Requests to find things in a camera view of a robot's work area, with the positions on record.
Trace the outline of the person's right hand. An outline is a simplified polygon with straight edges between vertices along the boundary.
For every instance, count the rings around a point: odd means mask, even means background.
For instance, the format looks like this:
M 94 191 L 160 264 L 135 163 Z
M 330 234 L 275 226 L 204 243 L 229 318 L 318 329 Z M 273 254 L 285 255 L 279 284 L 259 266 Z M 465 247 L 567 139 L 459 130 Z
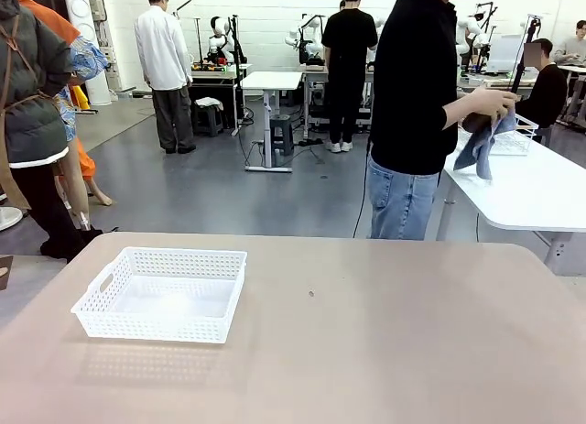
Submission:
M 471 93 L 472 111 L 490 116 L 493 121 L 504 118 L 515 107 L 517 95 L 512 92 L 479 87 Z

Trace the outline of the blue-grey cleaning cloth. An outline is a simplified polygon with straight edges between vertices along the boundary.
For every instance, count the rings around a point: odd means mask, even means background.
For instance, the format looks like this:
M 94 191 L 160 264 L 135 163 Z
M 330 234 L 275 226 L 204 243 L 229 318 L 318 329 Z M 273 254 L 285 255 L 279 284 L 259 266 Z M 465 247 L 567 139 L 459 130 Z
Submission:
M 514 115 L 515 110 L 512 109 L 508 112 L 507 116 Z M 454 162 L 453 170 L 462 170 L 471 166 L 475 166 L 476 175 L 480 179 L 491 180 L 492 173 L 490 169 L 490 150 L 493 141 L 493 130 L 499 124 L 499 122 L 505 119 L 507 116 L 501 119 L 497 119 L 491 129 L 485 129 L 481 133 L 470 134 L 466 145 L 461 150 L 460 154 L 456 157 Z

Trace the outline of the white perforated plastic basket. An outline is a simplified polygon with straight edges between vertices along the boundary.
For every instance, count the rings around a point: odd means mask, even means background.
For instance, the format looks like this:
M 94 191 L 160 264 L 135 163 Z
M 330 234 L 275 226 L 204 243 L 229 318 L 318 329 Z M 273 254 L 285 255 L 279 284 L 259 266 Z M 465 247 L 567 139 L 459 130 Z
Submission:
M 125 247 L 71 308 L 92 338 L 224 344 L 244 251 Z

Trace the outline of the person's right forearm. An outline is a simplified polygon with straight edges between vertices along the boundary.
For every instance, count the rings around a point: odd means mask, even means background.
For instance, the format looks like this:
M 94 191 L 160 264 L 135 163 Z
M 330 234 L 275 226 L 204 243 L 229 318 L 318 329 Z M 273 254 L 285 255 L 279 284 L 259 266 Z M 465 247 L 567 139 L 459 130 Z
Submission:
M 447 129 L 464 119 L 467 115 L 475 113 L 477 106 L 478 100 L 476 92 L 465 93 L 456 101 L 444 105 L 443 111 L 445 113 L 445 123 L 443 128 Z

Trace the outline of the seated person in black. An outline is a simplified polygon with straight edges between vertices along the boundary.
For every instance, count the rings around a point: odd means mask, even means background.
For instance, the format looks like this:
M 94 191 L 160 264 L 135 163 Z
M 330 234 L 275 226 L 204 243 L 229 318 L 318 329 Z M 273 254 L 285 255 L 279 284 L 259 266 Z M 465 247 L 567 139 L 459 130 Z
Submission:
M 536 123 L 540 128 L 553 125 L 567 100 L 567 77 L 550 58 L 553 44 L 547 38 L 534 39 L 530 44 L 530 66 L 538 71 L 528 98 L 515 105 L 515 112 Z

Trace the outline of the seated person in grey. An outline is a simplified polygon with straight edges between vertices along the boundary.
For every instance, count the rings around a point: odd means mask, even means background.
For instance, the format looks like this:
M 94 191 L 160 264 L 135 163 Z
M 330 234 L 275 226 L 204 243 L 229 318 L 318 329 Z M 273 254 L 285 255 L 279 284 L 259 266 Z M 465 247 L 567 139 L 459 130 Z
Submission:
M 558 65 L 586 67 L 586 20 L 578 21 L 575 35 L 556 47 L 553 60 Z

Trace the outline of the white rounded side table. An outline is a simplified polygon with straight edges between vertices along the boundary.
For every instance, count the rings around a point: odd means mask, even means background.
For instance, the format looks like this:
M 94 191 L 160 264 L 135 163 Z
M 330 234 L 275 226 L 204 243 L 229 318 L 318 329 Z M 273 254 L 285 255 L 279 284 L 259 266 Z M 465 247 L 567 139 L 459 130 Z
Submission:
M 536 234 L 548 246 L 545 265 L 561 272 L 570 240 L 586 234 L 586 169 L 527 136 L 519 134 L 514 144 L 507 133 L 496 137 L 488 157 L 492 177 L 481 179 L 474 166 L 455 168 L 467 140 L 461 130 L 456 150 L 446 158 L 436 239 L 447 239 L 455 198 L 462 194 L 492 227 Z

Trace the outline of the background person in black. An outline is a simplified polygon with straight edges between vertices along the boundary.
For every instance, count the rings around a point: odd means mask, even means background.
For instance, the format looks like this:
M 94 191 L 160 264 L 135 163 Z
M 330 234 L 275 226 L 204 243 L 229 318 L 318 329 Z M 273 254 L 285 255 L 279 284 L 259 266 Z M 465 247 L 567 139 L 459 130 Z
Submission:
M 343 1 L 343 9 L 329 17 L 322 36 L 328 72 L 329 150 L 334 154 L 353 148 L 367 52 L 376 49 L 378 43 L 374 19 L 359 8 L 361 0 Z

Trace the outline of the grey plastic stool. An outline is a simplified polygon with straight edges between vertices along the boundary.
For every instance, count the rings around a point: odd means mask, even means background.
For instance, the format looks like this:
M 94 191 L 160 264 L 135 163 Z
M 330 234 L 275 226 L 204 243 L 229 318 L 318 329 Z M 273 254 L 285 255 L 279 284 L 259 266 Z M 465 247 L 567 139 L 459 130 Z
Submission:
M 284 157 L 294 153 L 293 126 L 290 114 L 274 114 L 270 117 L 270 137 L 273 150 L 278 150 Z

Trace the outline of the white standing desk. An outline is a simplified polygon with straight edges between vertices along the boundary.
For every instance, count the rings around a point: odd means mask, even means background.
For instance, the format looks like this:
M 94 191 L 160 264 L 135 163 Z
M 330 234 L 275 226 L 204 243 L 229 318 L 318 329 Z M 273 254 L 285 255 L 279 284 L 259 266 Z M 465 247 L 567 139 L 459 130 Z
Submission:
M 264 106 L 264 134 L 263 134 L 263 165 L 246 166 L 248 172 L 291 173 L 292 168 L 274 167 L 271 141 L 271 103 L 272 94 L 282 91 L 294 91 L 298 88 L 302 73 L 299 71 L 254 71 L 248 74 L 241 82 L 244 91 L 262 91 Z

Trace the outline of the dark stool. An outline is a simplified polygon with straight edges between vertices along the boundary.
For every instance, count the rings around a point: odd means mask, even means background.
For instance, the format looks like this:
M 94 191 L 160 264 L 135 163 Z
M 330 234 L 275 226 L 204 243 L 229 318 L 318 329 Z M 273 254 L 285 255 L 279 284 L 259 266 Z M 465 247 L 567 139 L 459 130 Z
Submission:
M 191 105 L 191 122 L 196 135 L 218 136 L 224 129 L 222 102 L 211 97 L 194 100 Z

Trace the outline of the person in white shirt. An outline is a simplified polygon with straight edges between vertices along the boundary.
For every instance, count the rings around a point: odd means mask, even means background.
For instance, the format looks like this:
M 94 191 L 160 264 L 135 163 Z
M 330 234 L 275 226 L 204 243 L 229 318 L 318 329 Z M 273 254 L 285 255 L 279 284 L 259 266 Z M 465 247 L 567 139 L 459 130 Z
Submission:
M 191 61 L 180 22 L 167 12 L 168 0 L 148 0 L 135 22 L 143 77 L 151 89 L 160 147 L 167 154 L 196 149 L 191 123 Z

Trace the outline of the yellow cone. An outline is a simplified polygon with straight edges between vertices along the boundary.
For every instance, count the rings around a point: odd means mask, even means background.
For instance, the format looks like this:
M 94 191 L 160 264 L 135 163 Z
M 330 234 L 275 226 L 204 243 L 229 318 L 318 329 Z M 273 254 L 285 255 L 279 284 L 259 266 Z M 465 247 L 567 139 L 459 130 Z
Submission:
M 91 109 L 89 100 L 88 100 L 86 94 L 84 93 L 83 89 L 81 88 L 81 86 L 79 86 L 79 85 L 71 86 L 70 91 L 71 91 L 72 101 L 75 103 L 75 105 L 81 111 L 86 111 L 86 110 Z

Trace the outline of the white tower air conditioner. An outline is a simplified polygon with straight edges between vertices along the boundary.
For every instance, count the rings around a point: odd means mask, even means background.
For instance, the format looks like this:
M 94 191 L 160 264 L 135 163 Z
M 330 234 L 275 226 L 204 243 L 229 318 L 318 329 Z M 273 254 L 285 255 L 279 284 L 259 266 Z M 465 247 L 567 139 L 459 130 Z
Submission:
M 111 95 L 104 71 L 109 62 L 99 49 L 89 0 L 65 1 L 70 24 L 79 31 L 71 42 L 73 69 L 77 78 L 86 86 L 90 104 L 108 105 L 111 103 Z

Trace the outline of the white round fan base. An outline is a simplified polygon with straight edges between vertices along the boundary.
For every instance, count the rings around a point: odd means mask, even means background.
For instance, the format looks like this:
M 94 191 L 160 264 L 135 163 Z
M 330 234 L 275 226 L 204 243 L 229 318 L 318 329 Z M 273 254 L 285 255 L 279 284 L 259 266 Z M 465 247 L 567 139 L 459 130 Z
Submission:
M 0 232 L 7 230 L 23 219 L 20 209 L 11 206 L 0 206 Z

